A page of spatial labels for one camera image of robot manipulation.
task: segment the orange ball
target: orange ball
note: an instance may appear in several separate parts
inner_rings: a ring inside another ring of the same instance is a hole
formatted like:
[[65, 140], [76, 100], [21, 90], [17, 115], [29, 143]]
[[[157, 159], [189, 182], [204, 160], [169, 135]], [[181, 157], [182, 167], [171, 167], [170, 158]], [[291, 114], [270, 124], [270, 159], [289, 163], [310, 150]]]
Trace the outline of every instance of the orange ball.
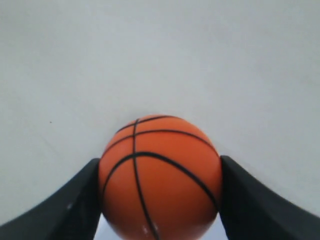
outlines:
[[216, 218], [220, 157], [209, 138], [174, 116], [121, 128], [99, 163], [102, 212], [125, 240], [195, 240]]

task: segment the toy basketball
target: toy basketball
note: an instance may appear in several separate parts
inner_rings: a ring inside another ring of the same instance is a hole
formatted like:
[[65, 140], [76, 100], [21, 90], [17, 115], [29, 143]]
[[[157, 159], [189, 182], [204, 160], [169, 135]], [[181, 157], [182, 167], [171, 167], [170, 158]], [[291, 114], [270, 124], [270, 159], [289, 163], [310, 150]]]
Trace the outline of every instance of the toy basketball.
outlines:
[[220, 157], [209, 138], [175, 116], [121, 128], [99, 163], [102, 212], [125, 240], [195, 240], [216, 218]]

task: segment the black seam line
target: black seam line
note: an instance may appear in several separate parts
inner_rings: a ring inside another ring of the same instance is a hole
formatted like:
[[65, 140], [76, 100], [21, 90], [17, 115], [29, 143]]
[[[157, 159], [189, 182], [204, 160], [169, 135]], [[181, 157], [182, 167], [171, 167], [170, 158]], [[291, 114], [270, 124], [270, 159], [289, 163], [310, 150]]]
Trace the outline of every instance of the black seam line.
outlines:
[[[140, 131], [140, 132], [137, 132], [135, 135], [138, 136], [138, 135], [142, 135], [142, 134], [149, 134], [149, 133], [176, 133], [176, 134], [184, 134], [184, 135], [188, 135], [190, 137], [193, 137], [193, 138], [196, 138], [200, 141], [202, 141], [203, 143], [205, 143], [206, 145], [208, 145], [212, 150], [214, 150], [214, 152], [219, 155], [216, 151], [216, 149], [209, 143], [207, 142], [206, 140], [204, 140], [203, 138], [197, 136], [197, 135], [194, 135], [192, 133], [189, 133], [189, 132], [186, 132], [186, 131], [179, 131], [179, 130], [171, 130], [171, 129], [157, 129], [157, 130], [147, 130], [147, 131]], [[128, 135], [128, 136], [124, 136], [122, 138], [120, 138], [119, 140], [115, 141], [113, 144], [111, 144], [105, 151], [104, 153], [102, 154], [102, 157], [104, 157], [104, 155], [112, 148], [114, 147], [115, 145], [117, 145], [118, 143], [128, 139], [128, 138], [131, 138], [132, 135]]]
[[180, 170], [181, 172], [183, 172], [184, 174], [186, 174], [188, 177], [190, 177], [192, 180], [194, 180], [200, 188], [203, 189], [203, 191], [206, 193], [206, 195], [210, 198], [212, 204], [214, 205], [214, 207], [219, 210], [219, 205], [217, 203], [217, 200], [215, 198], [215, 196], [213, 195], [213, 193], [211, 193], [211, 191], [208, 189], [208, 187], [197, 177], [195, 176], [192, 172], [190, 172], [188, 169], [186, 169], [184, 166], [180, 165], [179, 163], [171, 160], [170, 158], [154, 153], [154, 152], [148, 152], [148, 151], [139, 151], [136, 152], [135, 154], [130, 154], [125, 156], [124, 158], [122, 158], [120, 161], [118, 161], [114, 167], [111, 169], [108, 177], [105, 180], [104, 186], [103, 186], [103, 190], [102, 190], [102, 196], [105, 195], [105, 190], [106, 190], [106, 186], [108, 184], [109, 179], [111, 178], [112, 174], [117, 170], [117, 168], [125, 163], [126, 161], [132, 159], [133, 157], [137, 158], [137, 157], [152, 157], [155, 159], [158, 159], [160, 161], [166, 162], [174, 167], [176, 167], [178, 170]]
[[[152, 120], [156, 120], [156, 119], [164, 119], [164, 118], [176, 118], [176, 119], [179, 119], [179, 117], [177, 117], [177, 116], [161, 115], [161, 116], [154, 116], [154, 117], [150, 117], [148, 119], [141, 120], [141, 121], [138, 122], [138, 124], [141, 124], [141, 123], [144, 123], [144, 122], [148, 122], [148, 121], [152, 121]], [[116, 134], [119, 133], [120, 131], [126, 129], [126, 128], [134, 126], [135, 124], [136, 123], [131, 123], [129, 125], [126, 125], [126, 126], [120, 128], [118, 131], [116, 131]]]
[[133, 157], [132, 157], [132, 159], [133, 159], [135, 183], [136, 183], [136, 187], [137, 187], [137, 190], [138, 190], [138, 194], [139, 194], [139, 198], [140, 198], [140, 202], [141, 202], [141, 206], [142, 206], [142, 209], [143, 209], [143, 213], [144, 213], [146, 222], [148, 223], [149, 228], [150, 228], [154, 238], [156, 240], [160, 240], [159, 234], [158, 234], [158, 232], [157, 232], [157, 230], [156, 230], [156, 228], [155, 228], [155, 226], [154, 226], [154, 224], [152, 222], [150, 214], [148, 212], [147, 205], [146, 205], [146, 202], [145, 202], [145, 198], [144, 198], [144, 195], [142, 193], [140, 180], [139, 180], [138, 163], [137, 163], [137, 156], [136, 156], [136, 130], [137, 130], [138, 122], [139, 122], [139, 119], [137, 119], [135, 121], [135, 124], [134, 124], [134, 127], [133, 127], [133, 153], [132, 153]]

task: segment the basketball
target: basketball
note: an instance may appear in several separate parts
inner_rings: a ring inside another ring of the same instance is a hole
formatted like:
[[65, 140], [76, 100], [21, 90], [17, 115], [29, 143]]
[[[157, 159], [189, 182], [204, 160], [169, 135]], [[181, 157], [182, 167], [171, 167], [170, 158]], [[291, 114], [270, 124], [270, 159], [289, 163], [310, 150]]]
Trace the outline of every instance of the basketball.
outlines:
[[99, 162], [101, 209], [125, 240], [196, 240], [214, 222], [222, 166], [186, 120], [149, 115], [119, 129]]

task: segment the white background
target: white background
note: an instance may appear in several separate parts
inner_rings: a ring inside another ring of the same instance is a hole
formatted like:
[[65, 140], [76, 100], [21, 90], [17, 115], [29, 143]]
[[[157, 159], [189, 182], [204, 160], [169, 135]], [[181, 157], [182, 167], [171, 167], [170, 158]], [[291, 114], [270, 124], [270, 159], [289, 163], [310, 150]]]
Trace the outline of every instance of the white background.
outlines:
[[0, 224], [147, 114], [320, 216], [320, 3], [0, 1]]

